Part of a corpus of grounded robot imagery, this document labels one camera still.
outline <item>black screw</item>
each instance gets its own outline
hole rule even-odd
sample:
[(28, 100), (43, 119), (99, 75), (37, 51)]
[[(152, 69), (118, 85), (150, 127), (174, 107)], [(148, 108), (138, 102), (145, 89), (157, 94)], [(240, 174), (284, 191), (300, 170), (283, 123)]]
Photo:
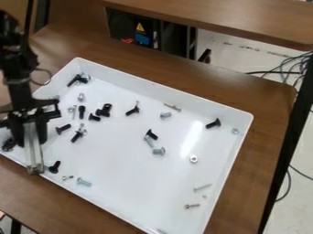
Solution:
[(101, 109), (97, 109), (96, 115), (104, 116), (104, 117), (110, 117), (110, 113), (109, 112), (107, 112), (105, 110), (101, 110)]
[(70, 127), (71, 127), (70, 124), (66, 124), (66, 125), (64, 125), (63, 127), (60, 127), (60, 128), (56, 127), (56, 131), (57, 131), (57, 133), (59, 135), (61, 135), (63, 131), (68, 130)]
[(98, 116), (95, 116), (93, 115), (92, 113), (89, 115), (89, 118), (88, 118), (90, 121), (96, 121), (96, 122), (99, 122), (101, 120), (100, 117)]
[(146, 135), (150, 136), (153, 140), (157, 140), (157, 135), (155, 135), (154, 133), (152, 133), (152, 130), (149, 129), (148, 132), (146, 132)]
[(60, 161), (57, 161), (54, 165), (50, 166), (48, 170), (52, 174), (56, 174), (59, 171)]
[(86, 112), (86, 107), (85, 106), (80, 106), (79, 107), (79, 112), (80, 112), (80, 119), (83, 119), (83, 114)]
[(111, 111), (111, 109), (112, 109), (112, 104), (110, 104), (110, 103), (106, 103), (106, 104), (104, 104), (103, 105), (103, 110), (105, 111), (105, 112), (110, 112)]
[(205, 127), (207, 129), (212, 128), (214, 126), (220, 127), (221, 126), (221, 121), (219, 119), (216, 119), (214, 122), (207, 124)]
[(75, 143), (80, 137), (82, 137), (83, 136), (83, 133), (82, 132), (79, 132), (79, 131), (77, 131), (76, 132), (76, 134), (74, 135), (74, 137), (73, 138), (71, 138), (71, 142), (72, 143)]

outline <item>metal rod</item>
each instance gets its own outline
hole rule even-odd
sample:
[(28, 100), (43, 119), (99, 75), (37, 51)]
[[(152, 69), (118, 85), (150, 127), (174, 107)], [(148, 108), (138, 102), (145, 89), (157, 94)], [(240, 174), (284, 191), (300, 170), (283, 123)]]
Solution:
[(259, 234), (262, 234), (264, 232), (264, 228), (272, 212), (280, 186), (284, 181), (286, 171), (289, 167), (291, 159), (296, 150), (297, 143), (300, 139), (303, 128), (306, 124), (313, 103), (312, 91), (313, 91), (313, 55), (309, 59), (308, 70), (306, 72), (305, 77), (303, 78), (301, 89), (297, 95), (297, 100), (290, 114), (285, 139), (283, 141), (283, 146), (280, 151), (274, 178), (266, 200), (264, 213), (259, 226), (258, 230)]

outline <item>silver bolt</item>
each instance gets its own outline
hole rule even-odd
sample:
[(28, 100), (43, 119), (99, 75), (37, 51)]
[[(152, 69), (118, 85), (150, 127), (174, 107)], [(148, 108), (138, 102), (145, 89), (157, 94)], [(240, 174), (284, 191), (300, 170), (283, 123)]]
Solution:
[(166, 118), (169, 118), (170, 116), (172, 116), (172, 113), (171, 112), (167, 112), (167, 113), (161, 113), (160, 114), (160, 118), (162, 119), (162, 120), (165, 120)]
[(65, 181), (65, 180), (68, 180), (68, 179), (72, 179), (74, 176), (73, 175), (70, 175), (70, 176), (63, 176), (62, 177), (62, 180)]
[(153, 144), (151, 138), (150, 138), (148, 135), (146, 135), (146, 136), (144, 137), (144, 141), (146, 141), (147, 144), (149, 144), (149, 146), (150, 146), (151, 148), (154, 148), (154, 147), (155, 147), (155, 145)]
[(207, 184), (207, 185), (205, 185), (205, 186), (199, 186), (199, 187), (194, 187), (193, 188), (193, 191), (196, 193), (196, 192), (198, 192), (199, 190), (202, 190), (202, 189), (204, 189), (204, 188), (207, 188), (207, 187), (209, 187), (209, 186), (211, 186), (212, 184)]
[(160, 149), (154, 149), (152, 151), (153, 154), (158, 154), (158, 155), (161, 155), (163, 156), (165, 154), (166, 150), (164, 147), (160, 148)]
[(239, 129), (238, 128), (233, 128), (232, 129), (232, 133), (233, 134), (238, 134), (239, 133)]
[(85, 101), (85, 94), (83, 94), (82, 92), (80, 93), (80, 95), (77, 97), (77, 100), (80, 102)]
[(81, 179), (80, 177), (77, 178), (77, 184), (83, 186), (92, 186), (91, 182)]
[(199, 207), (200, 204), (185, 205), (185, 208)]

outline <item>white floor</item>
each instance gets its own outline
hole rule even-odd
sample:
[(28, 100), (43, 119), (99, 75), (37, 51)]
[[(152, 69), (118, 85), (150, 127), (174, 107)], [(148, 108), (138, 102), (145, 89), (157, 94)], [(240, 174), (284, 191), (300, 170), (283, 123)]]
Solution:
[[(286, 56), (297, 56), (304, 52), (280, 48), (265, 43), (200, 30), (198, 57), (205, 48), (212, 50), (211, 64), (241, 72), (270, 70), (280, 64)], [(281, 81), (279, 75), (267, 76), (267, 79)], [(289, 79), (293, 84), (297, 76)], [(292, 165), (313, 176), (313, 116), (307, 121)], [(275, 204), (264, 234), (311, 234), (313, 233), (313, 181), (289, 169), (292, 179), (288, 196)], [(286, 191), (287, 181), (280, 194)]]

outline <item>cable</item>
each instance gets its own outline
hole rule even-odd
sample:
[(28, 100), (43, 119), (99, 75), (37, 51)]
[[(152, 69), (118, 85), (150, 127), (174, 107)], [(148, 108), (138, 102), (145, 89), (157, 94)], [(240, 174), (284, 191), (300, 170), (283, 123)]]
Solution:
[(301, 174), (303, 177), (305, 177), (306, 179), (309, 179), (309, 180), (312, 180), (313, 181), (313, 178), (308, 176), (308, 175), (305, 175), (303, 174), (302, 172), (300, 172), (299, 170), (297, 170), (294, 166), (292, 165), (289, 165), (292, 169), (294, 169), (297, 173)]
[(286, 192), (280, 197), (278, 198), (275, 202), (281, 201), (282, 199), (284, 199), (290, 192), (290, 188), (291, 188), (291, 175), (289, 173), (289, 171), (287, 170), (287, 177), (288, 177), (288, 188), (286, 190)]
[[(282, 71), (284, 74), (295, 74), (295, 75), (299, 75), (301, 74), (300, 72), (297, 72), (297, 71)], [(247, 72), (245, 74), (249, 74), (249, 75), (252, 75), (252, 74), (259, 74), (259, 73), (271, 73), (271, 74), (281, 74), (282, 72), (280, 71), (252, 71), (252, 72)]]
[(49, 80), (47, 82), (45, 82), (45, 83), (39, 83), (37, 81), (34, 81), (34, 80), (30, 79), (30, 82), (32, 82), (32, 83), (34, 83), (34, 84), (36, 84), (38, 86), (46, 86), (46, 85), (49, 85), (51, 83), (52, 73), (48, 69), (35, 69), (35, 70), (47, 72), (48, 75), (49, 75)]

